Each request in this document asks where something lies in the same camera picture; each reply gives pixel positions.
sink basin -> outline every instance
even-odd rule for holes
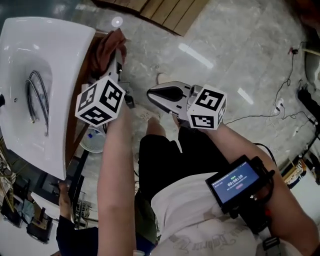
[[[70,103],[80,68],[95,30],[44,17],[5,20],[0,36],[0,127],[5,145],[39,169],[64,180]],[[32,121],[26,79],[37,71],[47,93],[48,135],[40,104],[32,96],[38,119]],[[34,79],[40,98],[40,82]]]

outlet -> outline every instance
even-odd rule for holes
[[[283,105],[284,104],[284,99],[283,98],[280,98],[278,101],[277,101],[277,103],[276,103],[276,108],[274,109],[274,111],[273,111],[273,113],[275,113],[276,115],[277,114],[279,114],[280,113],[280,111],[279,110],[281,110],[281,104]]]

screen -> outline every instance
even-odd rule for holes
[[[224,204],[253,184],[258,178],[258,174],[247,162],[244,162],[211,185]]]

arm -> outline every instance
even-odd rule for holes
[[[275,170],[273,194],[266,204],[272,218],[270,231],[274,236],[291,243],[303,255],[311,255],[319,244],[317,227],[302,210],[271,158],[262,149],[224,124],[217,130],[206,130],[205,133],[229,163],[243,155],[249,159],[258,156],[267,170]]]
[[[135,239],[135,177],[132,124],[124,104],[108,125],[98,180],[99,256],[132,256]]]

towel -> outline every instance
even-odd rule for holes
[[[120,50],[122,63],[125,63],[127,56],[125,42],[126,38],[120,28],[109,32],[105,37],[102,37],[96,42],[90,55],[90,68],[93,78],[99,79],[106,73],[110,59],[113,57],[113,54],[115,54],[116,49]]]

